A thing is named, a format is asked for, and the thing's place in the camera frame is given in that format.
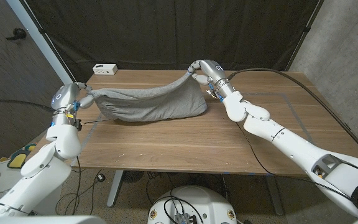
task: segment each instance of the yellow object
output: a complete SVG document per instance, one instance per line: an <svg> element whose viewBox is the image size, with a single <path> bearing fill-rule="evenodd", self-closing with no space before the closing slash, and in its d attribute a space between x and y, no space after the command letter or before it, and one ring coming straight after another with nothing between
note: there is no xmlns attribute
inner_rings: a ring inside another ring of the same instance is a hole
<svg viewBox="0 0 358 224"><path fill-rule="evenodd" d="M33 149L35 149L35 146L30 146L29 147L29 151L32 151Z"/></svg>
<svg viewBox="0 0 358 224"><path fill-rule="evenodd" d="M23 166L24 160L27 157L26 154L19 154L9 163L10 168L21 168Z"/></svg>

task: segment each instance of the gray cloth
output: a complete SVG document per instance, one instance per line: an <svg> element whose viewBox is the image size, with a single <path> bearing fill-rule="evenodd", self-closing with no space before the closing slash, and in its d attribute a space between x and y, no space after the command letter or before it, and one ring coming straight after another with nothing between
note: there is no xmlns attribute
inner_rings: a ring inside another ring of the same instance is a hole
<svg viewBox="0 0 358 224"><path fill-rule="evenodd" d="M207 109L200 84L189 75L169 85L146 90L106 88L89 94L105 117L123 121L186 118Z"/></svg>

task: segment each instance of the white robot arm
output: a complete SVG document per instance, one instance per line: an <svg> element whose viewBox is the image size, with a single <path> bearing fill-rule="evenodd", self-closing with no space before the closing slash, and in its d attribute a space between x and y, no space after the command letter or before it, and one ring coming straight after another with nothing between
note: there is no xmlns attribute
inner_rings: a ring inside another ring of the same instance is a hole
<svg viewBox="0 0 358 224"><path fill-rule="evenodd" d="M200 68L206 75L195 75ZM358 217L358 158L321 149L270 119L270 113L243 99L226 78L222 67L212 60L198 60L188 69L200 84L213 84L210 94L223 99L227 115L234 122L245 120L244 129L270 141L287 157L301 167L334 203Z"/></svg>
<svg viewBox="0 0 358 224"><path fill-rule="evenodd" d="M77 134L81 124L76 119L76 111L93 103L90 95L76 101L81 89L90 91L91 87L84 83L71 83L62 86L53 96L51 106L55 112L46 137L51 143L24 164L21 169L23 178L0 199L0 217L27 216L70 175L71 167L64 161L81 152Z"/></svg>

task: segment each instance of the white power strip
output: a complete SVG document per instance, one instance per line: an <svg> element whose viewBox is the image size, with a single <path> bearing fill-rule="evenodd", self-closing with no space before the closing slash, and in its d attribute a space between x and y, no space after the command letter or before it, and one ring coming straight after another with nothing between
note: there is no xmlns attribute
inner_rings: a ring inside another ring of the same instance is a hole
<svg viewBox="0 0 358 224"><path fill-rule="evenodd" d="M114 75L118 70L116 64L96 64L92 69L96 75Z"/></svg>

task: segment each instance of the floor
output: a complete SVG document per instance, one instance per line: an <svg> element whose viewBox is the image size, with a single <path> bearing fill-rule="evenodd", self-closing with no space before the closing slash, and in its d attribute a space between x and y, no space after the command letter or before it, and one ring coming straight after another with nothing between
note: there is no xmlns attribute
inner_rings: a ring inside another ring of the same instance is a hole
<svg viewBox="0 0 358 224"><path fill-rule="evenodd" d="M86 169L81 173L80 192L92 185L93 179L99 170ZM113 208L106 206L113 170L102 170L106 176L104 182L98 182L94 186L93 215L101 217L106 223L147 223L147 215L150 202L146 195L146 183L148 176L134 183L123 183L116 205ZM154 201L160 195L169 191L172 185L167 173L152 179L149 183L149 195ZM72 172L63 184L62 196L76 192L79 173ZM189 183L197 174L178 173L170 175L176 186ZM204 182L217 192L221 191L221 184L216 177L204 175ZM230 191L230 202L236 211L239 221L245 220L251 223L353 223L355 218L343 212L339 207L329 201L314 185L276 177L280 191L285 215L278 216L274 213L269 192L262 176L254 175L224 175ZM58 204L58 213L65 213L66 207L74 198L68 195ZM80 204L76 215L89 215L92 205L92 189L80 197ZM72 213L73 206L69 206L67 214Z"/></svg>

